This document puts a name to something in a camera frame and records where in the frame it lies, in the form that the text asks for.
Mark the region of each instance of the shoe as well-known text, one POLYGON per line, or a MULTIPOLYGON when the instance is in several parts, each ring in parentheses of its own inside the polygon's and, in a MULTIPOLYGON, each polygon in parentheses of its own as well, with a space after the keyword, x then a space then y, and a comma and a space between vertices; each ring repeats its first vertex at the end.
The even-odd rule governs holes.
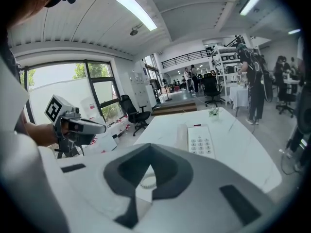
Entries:
POLYGON ((296 172, 301 172, 302 171, 302 166, 300 164, 300 162, 297 162, 295 165, 294 165, 294 170, 296 172))
POLYGON ((250 119, 248 119, 248 118, 246 118, 245 120, 246 120, 246 122, 248 122, 250 125, 254 125, 254 121, 253 121, 253 120, 250 120, 250 119))
POLYGON ((288 150, 286 153, 287 158, 291 159, 293 157, 293 151, 288 150))

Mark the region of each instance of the floor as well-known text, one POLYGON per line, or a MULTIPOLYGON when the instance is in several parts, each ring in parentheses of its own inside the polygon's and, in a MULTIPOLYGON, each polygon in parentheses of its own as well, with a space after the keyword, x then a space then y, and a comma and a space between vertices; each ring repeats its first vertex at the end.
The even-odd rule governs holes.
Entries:
MULTIPOLYGON (((207 99, 201 94, 194 98, 188 91, 182 90, 171 93, 168 96, 169 98, 172 98, 172 100, 169 102, 193 100, 195 101, 198 110, 208 109, 207 107, 205 107, 204 104, 204 101, 206 101, 207 99)), ((166 94, 160 96, 161 103, 169 103, 165 102, 166 99, 166 94)), ((224 107, 227 111, 235 116, 236 111, 232 110, 230 105, 226 107, 224 104, 219 104, 219 107, 224 107)), ((286 158, 286 156, 282 158, 282 156, 284 155, 282 150, 285 150, 287 140, 289 139, 290 134, 295 127, 296 120, 295 118, 290 118, 290 115, 287 113, 284 113, 282 115, 278 114, 278 111, 276 110, 276 99, 271 103, 265 102, 263 119, 260 121, 259 125, 249 125, 245 121, 247 115, 248 109, 246 107, 241 107, 238 111, 237 119, 250 132, 253 132, 254 130, 253 135, 266 149, 282 175, 282 183, 268 193, 269 197, 275 203, 277 203, 298 189, 302 177, 301 174, 298 174, 293 170, 295 156, 294 159, 291 160, 286 158), (283 170, 286 173, 291 173, 290 175, 286 175, 282 171, 281 163, 283 170)), ((150 117, 147 123, 150 123, 152 119, 153 118, 150 117)), ((138 131, 135 137, 133 137, 133 132, 134 126, 130 127, 130 129, 120 137, 120 143, 118 144, 116 149, 123 149, 127 146, 133 145, 141 135, 142 130, 138 131)))

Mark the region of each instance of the black window frame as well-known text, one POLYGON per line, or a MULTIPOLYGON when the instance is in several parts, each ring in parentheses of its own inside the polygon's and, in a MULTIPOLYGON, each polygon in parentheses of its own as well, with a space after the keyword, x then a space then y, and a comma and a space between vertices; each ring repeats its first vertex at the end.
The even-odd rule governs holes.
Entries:
MULTIPOLYGON (((88 79, 88 83, 89 83, 89 86, 91 88, 91 92, 92 92, 92 95, 94 97, 96 106, 98 108, 98 111, 99 111, 100 115, 103 117, 105 123, 107 123, 107 120, 104 117, 103 112, 102 112, 101 109, 104 108, 104 107, 107 107, 109 105, 112 105, 114 103, 119 103, 120 102, 120 98, 121 98, 120 97, 120 93, 119 93, 119 89, 118 89, 118 86, 117 86, 117 83, 116 83, 116 80, 114 78, 114 73, 113 73, 113 70, 111 68, 111 63, 110 62, 93 61, 93 60, 84 59, 84 60, 71 60, 71 61, 53 61, 53 62, 41 63, 41 64, 38 64, 38 65, 33 65, 33 66, 30 66, 30 67, 25 66, 24 68, 21 69, 25 73, 24 74, 24 88, 25 88, 25 90, 28 91, 28 71, 29 70, 37 69, 37 68, 44 68, 44 67, 49 67, 49 66, 54 66, 54 65, 75 64, 75 63, 83 63, 84 64, 86 78, 88 79), (88 63, 98 63, 98 64, 106 64, 106 65, 108 65, 109 66, 109 71, 111 71, 112 77, 96 77, 96 78, 91 78, 90 77, 90 73, 89 73, 88 63), (110 100, 110 101, 106 101, 106 102, 103 102, 103 103, 99 103, 98 97, 96 95, 95 87, 94 87, 94 83, 98 83, 98 82, 112 82, 112 84, 113 84, 113 86, 115 88, 116 96, 118 98, 110 100)), ((27 103, 26 103, 26 109, 27 109, 27 114, 28 114, 30 122, 31 123, 35 123, 34 116, 33 116, 33 113, 32 113, 29 101, 27 101, 27 103)), ((121 109, 121 111, 122 111, 123 115, 119 119, 121 119, 121 118, 126 116, 126 112, 123 109, 121 109)))

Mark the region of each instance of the standing fan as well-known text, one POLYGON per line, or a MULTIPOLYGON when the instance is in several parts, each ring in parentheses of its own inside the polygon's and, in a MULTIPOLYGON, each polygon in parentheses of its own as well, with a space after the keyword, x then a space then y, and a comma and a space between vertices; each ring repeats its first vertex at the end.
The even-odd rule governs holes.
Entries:
POLYGON ((164 86, 165 86, 165 90, 166 90, 166 96, 167 99, 165 100, 167 101, 171 101, 172 99, 169 98, 169 95, 167 93, 167 84, 171 83, 171 78, 167 73, 162 73, 162 77, 163 77, 163 82, 164 82, 164 86))

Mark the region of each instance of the black office chair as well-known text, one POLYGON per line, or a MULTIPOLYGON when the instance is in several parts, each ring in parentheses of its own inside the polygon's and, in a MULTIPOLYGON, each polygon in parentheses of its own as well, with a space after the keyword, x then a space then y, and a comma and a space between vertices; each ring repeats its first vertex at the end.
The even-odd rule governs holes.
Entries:
POLYGON ((146 129, 146 127, 148 126, 146 120, 150 116, 149 111, 144 112, 144 107, 146 107, 146 105, 140 107, 141 113, 139 113, 132 104, 130 97, 128 95, 122 95, 120 100, 120 106, 127 113, 129 122, 135 124, 136 131, 133 133, 133 136, 135 136, 135 133, 141 128, 146 129))
POLYGON ((214 76, 206 77, 202 79, 202 84, 204 85, 204 94, 208 97, 211 97, 212 100, 205 101, 205 106, 207 107, 208 103, 214 103, 217 107, 217 102, 222 103, 220 100, 215 100, 214 97, 220 95, 220 91, 217 89, 217 81, 214 76))
POLYGON ((279 114, 282 114, 285 110, 287 110, 289 113, 291 113, 291 118, 294 116, 294 109, 289 107, 288 104, 290 102, 296 101, 296 96, 293 94, 287 93, 287 86, 284 83, 283 75, 282 73, 276 73, 275 74, 276 79, 276 85, 278 86, 278 99, 280 101, 283 101, 285 104, 278 104, 276 106, 276 109, 279 110, 279 114))

